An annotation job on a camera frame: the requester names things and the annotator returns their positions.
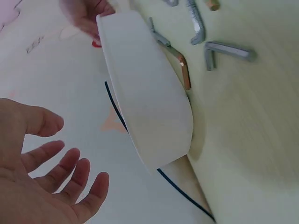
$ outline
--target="human hand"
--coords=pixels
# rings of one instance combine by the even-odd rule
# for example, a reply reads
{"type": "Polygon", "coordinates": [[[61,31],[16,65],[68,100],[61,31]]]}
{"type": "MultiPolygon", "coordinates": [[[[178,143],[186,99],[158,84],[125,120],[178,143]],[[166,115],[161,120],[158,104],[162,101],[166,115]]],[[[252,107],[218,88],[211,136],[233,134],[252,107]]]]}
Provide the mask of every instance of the human hand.
{"type": "Polygon", "coordinates": [[[99,210],[107,196],[109,175],[100,173],[89,194],[76,203],[90,170],[88,159],[78,160],[76,148],[47,175],[34,179],[28,175],[60,152],[64,143],[49,142],[21,154],[25,134],[48,137],[63,125],[63,119],[49,110],[0,99],[0,223],[82,224],[99,210]],[[74,168],[65,188],[54,194],[74,168]]]}
{"type": "Polygon", "coordinates": [[[107,0],[59,0],[68,20],[96,41],[100,41],[96,16],[115,13],[107,0]]]}

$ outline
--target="black cable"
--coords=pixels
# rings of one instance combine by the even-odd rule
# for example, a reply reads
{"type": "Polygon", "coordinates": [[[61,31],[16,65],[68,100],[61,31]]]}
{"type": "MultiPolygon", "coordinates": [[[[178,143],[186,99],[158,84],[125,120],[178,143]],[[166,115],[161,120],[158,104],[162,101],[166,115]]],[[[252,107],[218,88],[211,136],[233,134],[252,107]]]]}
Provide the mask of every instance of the black cable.
{"type": "MultiPolygon", "coordinates": [[[[119,110],[117,109],[116,107],[116,104],[112,98],[112,95],[111,95],[111,92],[110,92],[110,89],[109,89],[109,86],[108,86],[108,83],[105,82],[105,87],[106,87],[106,90],[108,92],[108,96],[110,98],[110,101],[112,103],[112,106],[118,116],[118,118],[121,120],[121,123],[123,124],[123,126],[125,127],[125,129],[128,131],[127,129],[127,126],[125,124],[125,121],[124,119],[122,118],[121,116],[121,113],[119,112],[119,110]]],[[[164,179],[171,185],[173,186],[182,196],[184,196],[189,202],[191,202],[192,204],[194,204],[197,208],[199,208],[200,210],[202,210],[206,215],[208,215],[214,222],[215,221],[215,218],[214,216],[209,213],[207,210],[205,210],[200,204],[198,204],[196,201],[194,201],[192,198],[190,198],[181,188],[179,188],[160,168],[157,170],[162,177],[164,177],[164,179]]]]}
{"type": "Polygon", "coordinates": [[[122,118],[121,113],[118,111],[117,106],[116,106],[116,104],[115,104],[115,102],[114,102],[114,100],[113,100],[113,97],[112,97],[112,95],[111,95],[111,92],[110,92],[110,89],[109,89],[109,86],[108,86],[108,83],[107,83],[107,82],[105,82],[105,87],[106,87],[106,90],[107,90],[107,92],[108,92],[109,99],[110,99],[110,101],[111,101],[111,103],[112,103],[112,106],[113,106],[113,108],[114,108],[114,110],[115,110],[115,112],[116,112],[118,118],[121,120],[122,125],[123,125],[123,126],[125,127],[125,129],[128,131],[127,126],[126,126],[126,123],[125,123],[124,119],[122,118]]]}
{"type": "Polygon", "coordinates": [[[198,207],[200,210],[202,210],[204,213],[206,213],[213,221],[215,222],[214,216],[209,213],[207,210],[205,210],[200,204],[198,204],[196,201],[194,201],[192,198],[190,198],[181,188],[179,188],[160,168],[158,169],[158,172],[162,175],[162,177],[167,180],[168,183],[171,184],[181,195],[183,195],[188,201],[190,201],[192,204],[194,204],[196,207],[198,207]]]}

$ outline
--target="small metal part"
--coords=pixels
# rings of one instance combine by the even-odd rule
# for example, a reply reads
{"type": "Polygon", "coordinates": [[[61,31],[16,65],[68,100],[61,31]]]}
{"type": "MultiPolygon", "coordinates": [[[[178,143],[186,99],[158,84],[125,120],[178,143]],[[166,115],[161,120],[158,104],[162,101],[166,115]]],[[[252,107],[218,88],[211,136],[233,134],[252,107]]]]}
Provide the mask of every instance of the small metal part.
{"type": "Polygon", "coordinates": [[[220,3],[218,0],[204,0],[204,2],[211,11],[216,11],[220,8],[220,3]]]}
{"type": "Polygon", "coordinates": [[[195,0],[186,1],[196,33],[196,36],[191,39],[191,44],[196,45],[202,43],[206,39],[206,31],[195,0]]]}
{"type": "Polygon", "coordinates": [[[204,52],[206,59],[206,69],[208,71],[212,71],[214,68],[216,68],[213,56],[214,52],[230,55],[249,62],[252,62],[256,58],[256,52],[254,50],[244,49],[235,45],[230,45],[216,41],[206,42],[204,52]]]}
{"type": "Polygon", "coordinates": [[[162,47],[164,47],[169,53],[171,53],[173,56],[175,56],[182,69],[182,74],[183,74],[183,80],[184,80],[184,88],[185,90],[190,90],[191,89],[191,82],[190,82],[190,77],[189,77],[189,70],[188,70],[188,65],[185,57],[176,49],[174,49],[172,46],[165,46],[158,42],[162,47]]]}
{"type": "Polygon", "coordinates": [[[163,0],[163,1],[165,1],[171,7],[178,5],[178,0],[163,0]]]}
{"type": "Polygon", "coordinates": [[[183,80],[184,80],[184,88],[185,90],[190,90],[191,89],[191,82],[190,82],[190,77],[189,77],[189,70],[188,70],[188,65],[185,57],[177,51],[175,48],[173,48],[170,44],[170,41],[167,40],[165,37],[163,37],[161,34],[155,31],[154,28],[154,23],[151,17],[148,18],[148,23],[149,23],[149,28],[151,32],[153,33],[154,38],[156,41],[165,48],[169,53],[171,53],[173,56],[175,56],[182,69],[182,74],[183,74],[183,80]]]}
{"type": "Polygon", "coordinates": [[[150,28],[151,32],[154,34],[154,37],[157,41],[160,41],[165,46],[170,46],[171,45],[169,40],[167,40],[165,37],[163,37],[161,34],[159,34],[158,32],[155,31],[152,17],[148,18],[148,25],[149,25],[149,28],[150,28]]]}

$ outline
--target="white curved lid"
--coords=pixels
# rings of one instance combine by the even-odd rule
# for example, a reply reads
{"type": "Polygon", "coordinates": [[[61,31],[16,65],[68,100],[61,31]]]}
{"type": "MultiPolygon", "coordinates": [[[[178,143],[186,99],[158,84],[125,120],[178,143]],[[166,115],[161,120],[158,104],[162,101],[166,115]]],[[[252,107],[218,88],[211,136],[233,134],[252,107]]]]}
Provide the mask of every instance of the white curved lid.
{"type": "Polygon", "coordinates": [[[116,95],[137,152],[151,172],[187,154],[193,117],[176,73],[135,11],[97,17],[116,95]]]}

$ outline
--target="silver metal part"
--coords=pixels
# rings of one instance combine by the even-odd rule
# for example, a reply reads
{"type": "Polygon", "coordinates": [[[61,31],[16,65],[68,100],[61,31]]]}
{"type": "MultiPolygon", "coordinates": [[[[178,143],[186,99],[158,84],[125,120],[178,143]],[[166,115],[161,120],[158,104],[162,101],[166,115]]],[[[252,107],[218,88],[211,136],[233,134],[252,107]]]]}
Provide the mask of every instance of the silver metal part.
{"type": "Polygon", "coordinates": [[[230,45],[216,41],[206,42],[204,52],[206,59],[206,69],[208,71],[212,71],[214,68],[216,68],[213,56],[214,52],[230,55],[249,62],[252,62],[256,58],[256,52],[254,50],[244,49],[235,45],[230,45]]]}
{"type": "Polygon", "coordinates": [[[163,1],[165,1],[171,7],[178,5],[178,0],[163,0],[163,1]]]}
{"type": "Polygon", "coordinates": [[[151,18],[151,17],[148,18],[148,24],[149,24],[149,28],[150,28],[151,32],[153,33],[153,35],[157,41],[160,41],[165,46],[171,45],[169,40],[167,40],[165,37],[163,37],[161,34],[159,34],[158,32],[155,31],[153,18],[151,18]]]}
{"type": "Polygon", "coordinates": [[[196,45],[206,39],[206,31],[195,0],[187,0],[187,8],[190,12],[196,33],[196,36],[191,39],[191,44],[196,45]]]}

